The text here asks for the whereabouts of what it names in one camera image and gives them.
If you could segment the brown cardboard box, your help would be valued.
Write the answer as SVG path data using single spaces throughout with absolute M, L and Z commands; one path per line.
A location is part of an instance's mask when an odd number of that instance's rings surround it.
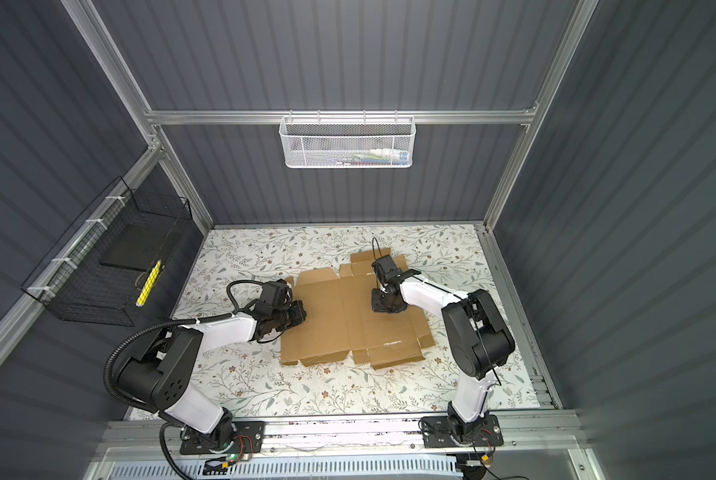
M 303 302 L 305 321 L 281 337 L 286 366 L 339 362 L 352 357 L 375 370 L 421 361 L 435 346 L 428 318 L 415 306 L 397 313 L 372 310 L 376 278 L 369 251 L 354 253 L 339 270 L 331 267 L 301 273 L 293 286 Z

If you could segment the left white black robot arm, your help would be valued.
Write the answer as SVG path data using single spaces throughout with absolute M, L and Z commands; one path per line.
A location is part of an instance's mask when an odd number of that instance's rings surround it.
M 140 330 L 117 346 L 103 369 L 108 393 L 133 408 L 158 415 L 169 426 L 184 429 L 191 440 L 212 452 L 241 444 L 233 415 L 191 382 L 200 357 L 211 350 L 240 343 L 266 343 L 267 336 L 303 324 L 307 313 L 285 280 L 249 285 L 260 296 L 242 306 L 227 286 L 231 312 L 174 319 Z

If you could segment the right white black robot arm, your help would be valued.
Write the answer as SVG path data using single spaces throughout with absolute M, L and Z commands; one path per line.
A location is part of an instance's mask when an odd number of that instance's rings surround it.
M 497 418 L 489 413 L 488 397 L 501 383 L 497 369 L 507 363 L 516 343 L 491 294 L 484 289 L 468 293 L 437 284 L 418 270 L 402 270 L 389 255 L 375 259 L 371 267 L 377 277 L 372 310 L 398 314 L 414 306 L 440 318 L 459 368 L 446 420 L 419 420 L 425 446 L 483 445 L 493 449 L 503 445 Z

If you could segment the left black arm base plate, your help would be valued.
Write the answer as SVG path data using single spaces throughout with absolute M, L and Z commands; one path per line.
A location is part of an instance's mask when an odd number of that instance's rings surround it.
M 181 434 L 181 455 L 253 454 L 261 451 L 265 438 L 263 421 L 232 421 L 220 423 L 211 433 L 187 427 Z

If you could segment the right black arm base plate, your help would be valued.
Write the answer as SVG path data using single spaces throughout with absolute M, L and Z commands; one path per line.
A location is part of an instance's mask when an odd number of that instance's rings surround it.
M 504 445 L 499 420 L 492 414 L 470 423 L 461 423 L 453 417 L 426 416 L 418 421 L 418 427 L 426 448 L 490 449 Z

